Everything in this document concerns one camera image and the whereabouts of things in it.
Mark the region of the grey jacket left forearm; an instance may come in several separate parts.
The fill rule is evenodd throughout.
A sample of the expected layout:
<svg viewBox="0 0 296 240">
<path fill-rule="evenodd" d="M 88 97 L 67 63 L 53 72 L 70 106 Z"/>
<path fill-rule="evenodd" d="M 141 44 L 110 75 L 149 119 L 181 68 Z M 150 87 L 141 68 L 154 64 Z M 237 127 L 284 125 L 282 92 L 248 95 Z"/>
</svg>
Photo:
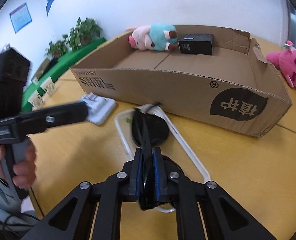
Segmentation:
<svg viewBox="0 0 296 240">
<path fill-rule="evenodd" d="M 9 186 L 0 179 L 0 230 L 21 233 L 38 223 L 34 211 L 21 212 L 22 201 L 16 200 Z"/>
</svg>

